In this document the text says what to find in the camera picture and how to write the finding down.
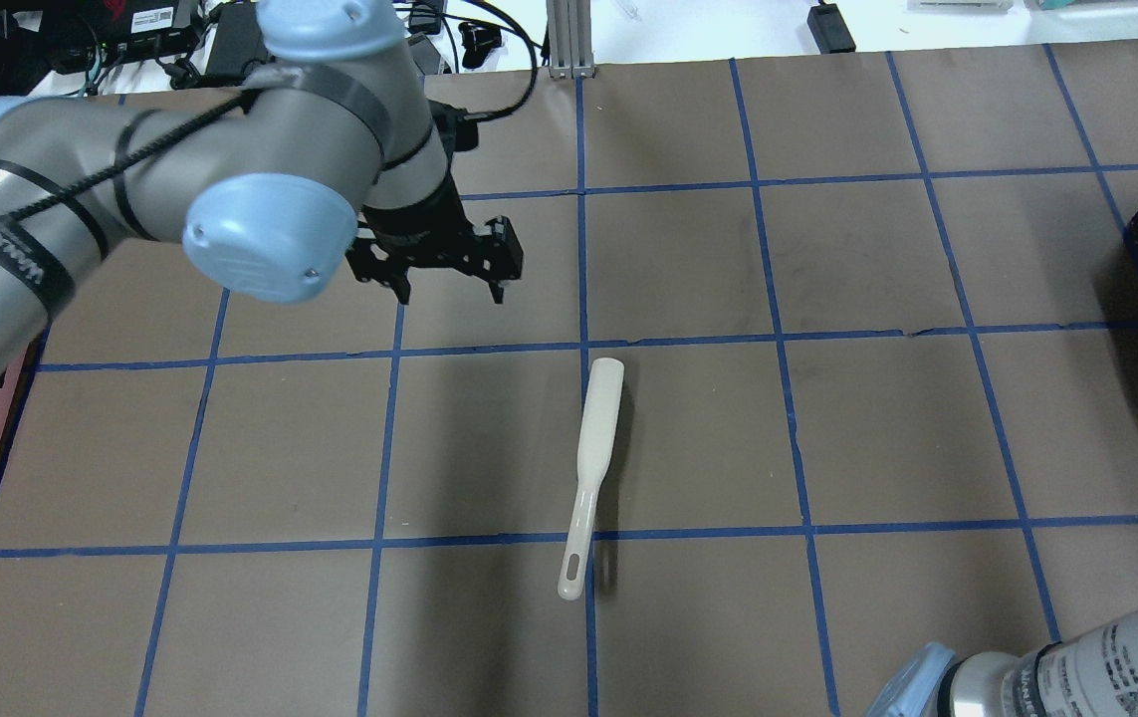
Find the robotic arm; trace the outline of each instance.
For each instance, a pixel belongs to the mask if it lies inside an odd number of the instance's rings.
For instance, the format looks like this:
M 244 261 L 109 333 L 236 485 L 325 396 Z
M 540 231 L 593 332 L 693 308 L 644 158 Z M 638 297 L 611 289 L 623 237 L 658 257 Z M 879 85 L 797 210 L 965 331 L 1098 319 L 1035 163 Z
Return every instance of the robotic arm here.
M 281 63 L 197 117 L 0 99 L 0 373 L 126 236 L 278 303 L 344 258 L 403 304 L 410 267 L 479 277 L 497 303 L 518 280 L 510 222 L 472 226 L 450 173 L 476 116 L 428 104 L 389 0 L 259 0 L 258 22 Z

